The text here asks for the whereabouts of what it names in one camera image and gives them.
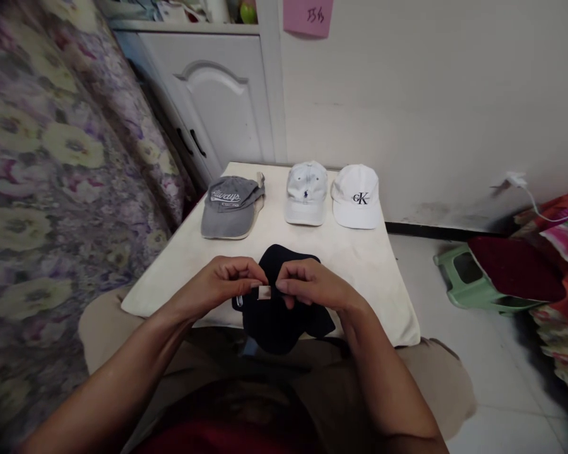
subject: hand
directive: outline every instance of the hand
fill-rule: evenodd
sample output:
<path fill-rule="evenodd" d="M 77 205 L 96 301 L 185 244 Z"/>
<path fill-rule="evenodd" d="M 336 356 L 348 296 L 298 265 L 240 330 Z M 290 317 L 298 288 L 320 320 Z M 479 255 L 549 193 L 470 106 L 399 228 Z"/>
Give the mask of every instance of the hand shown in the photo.
<path fill-rule="evenodd" d="M 224 301 L 260 285 L 269 282 L 265 271 L 250 257 L 217 256 L 181 287 L 167 305 L 182 320 L 195 322 Z"/>
<path fill-rule="evenodd" d="M 278 274 L 276 287 L 287 294 L 284 301 L 288 309 L 294 307 L 294 297 L 301 303 L 316 303 L 335 311 L 344 311 L 366 302 L 346 280 L 314 259 L 285 262 Z"/>

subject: plastic stool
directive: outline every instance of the plastic stool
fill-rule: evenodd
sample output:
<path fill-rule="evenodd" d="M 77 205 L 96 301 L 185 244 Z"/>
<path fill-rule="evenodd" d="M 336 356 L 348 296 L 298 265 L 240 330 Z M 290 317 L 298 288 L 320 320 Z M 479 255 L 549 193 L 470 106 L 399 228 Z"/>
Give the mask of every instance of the plastic stool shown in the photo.
<path fill-rule="evenodd" d="M 471 254 L 471 258 L 480 267 L 482 277 L 476 281 L 464 282 L 454 266 L 454 259 L 464 253 Z M 451 251 L 445 252 L 434 257 L 434 263 L 444 267 L 448 278 L 452 284 L 452 289 L 447 292 L 448 299 L 455 306 L 462 309 L 479 308 L 486 310 L 496 310 L 500 313 L 515 313 L 530 309 L 535 306 L 545 304 L 546 301 L 526 300 L 513 297 L 509 302 L 511 305 L 503 305 L 498 300 L 509 295 L 499 292 L 492 284 L 488 275 L 482 269 L 479 262 L 471 252 L 468 244 L 460 246 Z"/>

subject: beige pants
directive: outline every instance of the beige pants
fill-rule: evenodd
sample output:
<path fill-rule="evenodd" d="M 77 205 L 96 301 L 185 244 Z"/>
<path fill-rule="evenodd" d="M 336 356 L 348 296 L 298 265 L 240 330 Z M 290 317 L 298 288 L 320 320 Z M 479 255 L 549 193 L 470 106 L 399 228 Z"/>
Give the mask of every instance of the beige pants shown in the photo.
<path fill-rule="evenodd" d="M 120 309 L 129 288 L 105 293 L 90 303 L 80 318 L 80 339 L 88 372 L 103 365 L 143 319 Z M 213 381 L 232 376 L 248 364 L 236 353 L 244 344 L 238 329 L 193 329 L 168 366 L 146 412 L 124 451 L 141 441 L 166 407 Z M 431 408 L 444 439 L 453 437 L 476 411 L 473 387 L 458 357 L 437 340 L 422 339 L 419 345 L 397 350 Z M 340 350 L 319 340 L 299 341 L 286 356 L 257 352 L 254 359 L 296 370 L 290 380 L 299 399 L 316 425 L 330 453 L 365 452 L 375 446 L 375 437 L 360 394 L 351 359 L 341 359 Z"/>

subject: floral fabric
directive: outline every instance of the floral fabric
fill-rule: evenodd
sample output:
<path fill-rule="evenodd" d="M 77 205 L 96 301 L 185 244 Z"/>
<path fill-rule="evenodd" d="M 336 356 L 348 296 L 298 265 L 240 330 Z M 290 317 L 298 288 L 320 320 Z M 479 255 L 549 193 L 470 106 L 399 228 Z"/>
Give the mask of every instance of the floral fabric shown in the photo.
<path fill-rule="evenodd" d="M 95 5 L 0 2 L 0 448 L 85 380 L 81 312 L 192 197 Z"/>
<path fill-rule="evenodd" d="M 568 194 L 547 202 L 540 207 L 541 213 L 549 219 L 560 219 L 568 215 Z M 515 218 L 516 224 L 522 228 L 513 236 L 522 237 L 537 247 L 563 275 L 562 282 L 566 296 L 556 303 L 543 305 L 532 309 L 534 321 L 538 324 L 538 335 L 545 343 L 541 346 L 544 354 L 554 358 L 555 374 L 568 386 L 568 259 L 560 254 L 560 249 L 553 247 L 542 235 L 543 231 L 550 231 L 551 223 L 537 217 L 534 211 L 529 210 Z"/>

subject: table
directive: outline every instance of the table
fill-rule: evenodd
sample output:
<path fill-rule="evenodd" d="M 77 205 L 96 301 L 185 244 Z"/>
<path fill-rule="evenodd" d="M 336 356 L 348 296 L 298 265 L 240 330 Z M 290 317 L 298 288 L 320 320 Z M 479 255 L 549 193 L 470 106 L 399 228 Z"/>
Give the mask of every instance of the table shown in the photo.
<path fill-rule="evenodd" d="M 216 255 L 246 255 L 257 262 L 274 243 L 290 250 L 313 254 L 333 272 L 347 280 L 371 305 L 394 346 L 420 342 L 417 316 L 410 302 L 396 258 L 391 250 L 385 222 L 373 230 L 348 229 L 336 223 L 333 200 L 326 197 L 326 220 L 320 227 L 288 224 L 284 220 L 289 167 L 230 163 L 224 175 L 255 179 L 265 175 L 264 207 L 250 235 L 243 240 L 208 240 L 200 235 L 204 199 L 170 239 L 168 245 L 141 276 L 122 302 L 122 309 L 149 317 Z M 337 172 L 328 172 L 328 187 Z M 341 323 L 331 311 L 335 331 L 343 337 Z M 211 310 L 194 327 L 242 328 L 242 314 L 229 301 Z"/>

